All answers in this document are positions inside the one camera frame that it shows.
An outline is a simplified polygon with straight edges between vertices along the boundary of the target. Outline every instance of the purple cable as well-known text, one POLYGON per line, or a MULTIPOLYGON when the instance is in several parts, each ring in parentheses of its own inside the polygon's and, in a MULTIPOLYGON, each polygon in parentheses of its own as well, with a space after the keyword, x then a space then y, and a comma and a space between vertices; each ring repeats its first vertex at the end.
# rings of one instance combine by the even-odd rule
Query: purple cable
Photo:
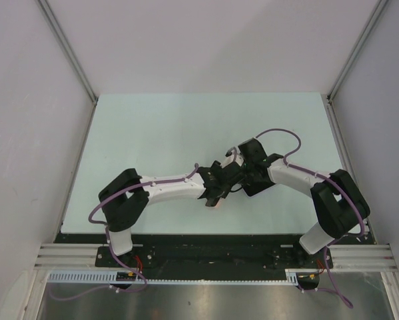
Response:
POLYGON ((103 208, 107 203, 111 202, 113 199, 119 197, 120 195, 123 195, 126 192, 129 192, 133 189, 139 188, 139 187, 146 187, 147 185, 152 185, 152 183, 156 183, 157 185, 159 184, 163 184, 163 183, 175 183, 175 182, 182 182, 185 179, 190 179, 191 177, 193 177, 193 175, 198 171, 199 168, 199 164, 195 163, 195 168, 193 169, 193 171, 191 173, 189 173, 186 177, 182 177, 182 178, 177 178, 177 179, 167 179, 167 180, 158 180, 158 181, 148 181, 148 182, 143 182, 143 183, 137 183, 136 185, 132 185, 130 187, 124 188, 114 194, 112 194, 110 197, 106 198, 105 200, 103 200, 102 202, 100 202, 89 214, 88 216, 88 221, 90 223, 94 223, 96 225, 107 225, 106 221, 99 221, 99 220, 94 220, 93 216, 94 214, 100 210, 101 208, 103 208))
MULTIPOLYGON (((265 133, 268 133, 268 132, 271 132, 271 131, 282 131, 282 132, 286 132, 286 133, 289 133, 289 134, 293 135, 293 136, 297 139, 297 141, 298 141, 297 147, 296 147, 294 150, 288 152, 286 155, 284 155, 284 158, 283 158, 284 164, 285 164, 287 167, 291 167, 291 168, 293 168, 293 169, 296 169, 296 170, 299 170, 299 171, 303 171, 303 172, 305 172, 305 173, 308 173, 309 175, 313 175, 313 176, 316 176, 316 177, 318 177, 318 178, 321 178, 321 179, 327 181, 328 183, 330 183, 334 188, 336 188, 337 191, 341 194, 341 196, 347 201, 347 203, 349 204, 349 206, 353 209, 354 214, 355 214, 356 217, 358 218, 358 222, 359 222, 359 226, 360 226, 360 232, 359 232, 359 233, 347 233, 347 235, 353 236, 353 237, 360 237, 360 236, 363 236, 363 234, 365 234, 365 224, 364 224, 364 222, 363 222, 363 220, 362 220, 362 216, 360 215, 358 208, 356 208, 356 206, 354 205, 354 203, 353 203, 353 201, 351 200, 351 198, 349 198, 349 196, 344 192, 344 190, 343 190, 339 185, 337 185, 335 182, 333 182, 333 180, 331 180, 331 179, 325 177, 324 175, 321 175, 320 173, 317 173, 317 172, 315 172, 315 171, 309 170, 309 169, 307 169, 307 168, 300 167, 299 165, 290 164, 290 163, 288 162, 288 159, 287 159, 287 158, 288 158, 290 155, 296 153, 296 152, 301 148, 301 139, 300 139, 300 137, 299 137, 296 133, 294 133, 294 132, 292 132, 292 131, 290 131, 290 130, 287 130, 287 129, 280 129, 280 128, 274 128, 274 129, 268 129, 268 130, 265 130, 265 131, 259 133, 259 134, 256 136, 256 139, 258 139, 259 137, 261 137, 261 136, 264 135, 265 133)), ((335 244, 338 240, 339 240, 339 239, 335 239, 335 240, 333 240, 332 242, 330 242, 327 246, 325 246, 324 251, 323 251, 324 257, 326 257, 326 254, 328 253, 328 247, 329 247, 330 245, 335 244)), ((340 299, 344 302, 344 304, 345 304, 348 308, 353 309, 353 304, 352 304, 352 302, 351 302, 349 299, 347 299, 345 296, 343 296, 343 294, 341 294, 341 292, 340 292, 340 290, 339 290, 339 288, 338 288, 338 286, 337 286, 337 283, 335 282, 335 279, 333 278, 332 273, 331 273, 331 271, 330 271, 330 267, 329 267, 329 265, 328 265, 328 261, 327 261, 326 259, 324 259, 324 262, 325 262, 326 271, 327 271, 327 273, 328 273, 328 276, 329 276, 329 278, 330 278, 330 281, 331 281, 331 283, 332 283, 332 286, 334 287, 334 290, 332 290, 332 289, 326 289, 326 288, 321 288, 321 289, 317 289, 317 290, 314 290, 314 289, 312 289, 312 290, 304 290, 300 285, 298 285, 298 288, 299 288, 300 290, 302 290, 302 291, 322 291, 322 292, 329 292, 329 293, 337 294, 337 295, 340 297, 340 299)))
POLYGON ((81 292, 81 293, 79 293, 79 294, 77 294, 77 295, 74 295, 74 296, 72 296, 72 297, 66 297, 66 298, 56 297, 56 296, 53 294, 53 292, 51 291, 51 289, 50 289, 49 292, 48 292, 50 298, 52 298, 53 300, 56 300, 56 301, 72 301, 72 300, 76 300, 76 299, 78 299, 78 298, 80 298, 80 297, 83 297, 84 295, 87 295, 87 294, 89 294, 89 293, 91 293, 91 292, 94 292, 94 291, 96 291, 96 290, 105 289, 105 288, 116 289, 115 292, 117 292, 117 293, 118 293, 119 291, 128 292, 128 293, 129 293, 129 292, 139 292, 139 291, 142 291, 142 290, 144 290, 144 289, 146 288, 146 286, 147 286, 147 279, 146 279, 146 277, 145 277, 141 272, 139 272, 139 271, 137 271, 137 270, 135 270, 135 269, 132 269, 132 268, 130 268, 128 265, 124 264, 124 263, 115 255, 115 252, 113 252, 113 248, 112 248, 112 245, 111 245, 111 242, 110 242, 110 238, 109 238, 109 230, 108 230, 107 226, 106 226, 106 228, 105 228, 105 233, 106 233, 107 242, 108 242, 108 244, 109 244, 109 250, 110 250, 110 252, 111 252, 111 255, 112 255, 113 259, 114 259, 121 267, 124 267, 125 269, 129 270, 130 272, 132 272, 132 273, 134 273, 135 275, 137 275, 138 277, 140 277, 140 278, 144 281, 143 285, 142 285, 141 287, 139 287, 139 288, 136 288, 136 289, 122 289, 122 288, 119 288, 119 287, 115 287, 115 286, 113 286, 113 285, 111 285, 111 284, 109 284, 109 285, 100 285, 100 286, 98 286, 98 287, 94 287, 94 288, 88 289, 88 290, 86 290, 86 291, 84 291, 84 292, 81 292))
POLYGON ((89 294, 89 293, 91 293, 93 291, 104 289, 104 288, 109 288, 109 286, 108 285, 100 285, 98 287, 94 287, 94 288, 88 289, 88 290, 86 290, 86 291, 84 291, 84 292, 82 292, 82 293, 80 293, 78 295, 74 295, 72 297, 67 297, 67 298, 56 297, 54 295, 54 293, 50 289, 50 290, 48 290, 48 295, 50 296, 50 298, 52 298, 52 300, 56 300, 56 301, 72 301, 72 300, 76 300, 76 299, 78 299, 80 297, 83 297, 84 295, 87 295, 87 294, 89 294))
MULTIPOLYGON (((131 269, 128 265, 124 264, 124 263, 115 255, 115 252, 113 252, 113 248, 112 248, 112 244, 111 244, 111 240, 110 240, 110 236, 109 236, 109 229, 108 229, 108 227, 107 227, 107 222, 106 222, 106 221, 100 221, 100 220, 94 220, 94 219, 93 219, 94 214, 95 214, 98 210, 100 210, 103 206, 105 206, 107 203, 111 202, 113 199, 119 197, 120 195, 123 195, 123 194, 126 193, 126 192, 129 192, 129 191, 131 191, 131 190, 133 190, 133 189, 136 189, 136 188, 139 188, 139 187, 145 187, 145 186, 147 186, 147 185, 152 185, 153 182, 155 182, 157 185, 158 185, 158 184, 163 184, 163 183, 176 183, 176 182, 182 182, 182 181, 184 181, 185 179, 190 179, 191 177, 193 177, 193 175, 198 171, 198 168, 199 168, 199 164, 198 164, 198 163, 195 163, 195 168, 193 169, 193 171, 192 171, 191 173, 189 173, 188 175, 186 175, 186 177, 177 178, 177 179, 167 179, 167 180, 148 181, 148 182, 144 182, 144 183, 137 183, 136 185, 132 185, 132 186, 130 186, 130 187, 127 187, 127 188, 125 188, 125 189, 122 189, 122 190, 120 190, 120 191, 114 193, 114 194, 111 195, 110 197, 106 198, 104 201, 100 202, 100 203, 91 211, 91 213, 89 214, 89 216, 88 216, 88 221, 89 221, 90 223, 93 223, 93 224, 96 224, 96 225, 104 225, 104 226, 105 226, 106 239, 107 239, 107 243, 109 244, 109 250, 110 250, 110 252, 111 252, 112 258, 113 258, 121 267, 124 267, 125 269, 127 269, 127 270, 129 270, 130 272, 134 273, 135 275, 137 275, 138 277, 140 277, 140 278, 144 281, 144 284, 143 284, 141 287, 137 288, 137 289, 121 289, 121 288, 116 287, 116 291, 117 291, 117 292, 122 291, 122 292, 128 292, 128 293, 129 293, 129 292, 139 292, 139 291, 142 291, 142 290, 144 290, 144 289, 146 288, 146 286, 147 286, 147 279, 146 279, 146 277, 145 277, 142 273, 138 272, 138 271, 135 270, 135 269, 131 269)), ((100 286, 98 286, 98 287, 94 287, 94 288, 91 288, 91 289, 89 289, 89 290, 86 290, 86 291, 84 291, 84 292, 82 292, 82 293, 80 293, 80 294, 78 294, 78 295, 74 295, 73 297, 67 297, 67 298, 56 297, 56 296, 54 296, 54 294, 51 292, 51 290, 49 290, 49 296, 50 296, 52 299, 56 300, 56 301, 71 301, 71 300, 78 299, 78 298, 80 298, 80 297, 82 297, 82 296, 84 296, 84 295, 87 295, 88 293, 91 293, 91 292, 93 292, 93 291, 96 291, 96 290, 99 290, 99 289, 104 289, 104 288, 109 288, 109 286, 112 287, 112 288, 115 288, 115 287, 113 287, 112 285, 100 285, 100 286)))

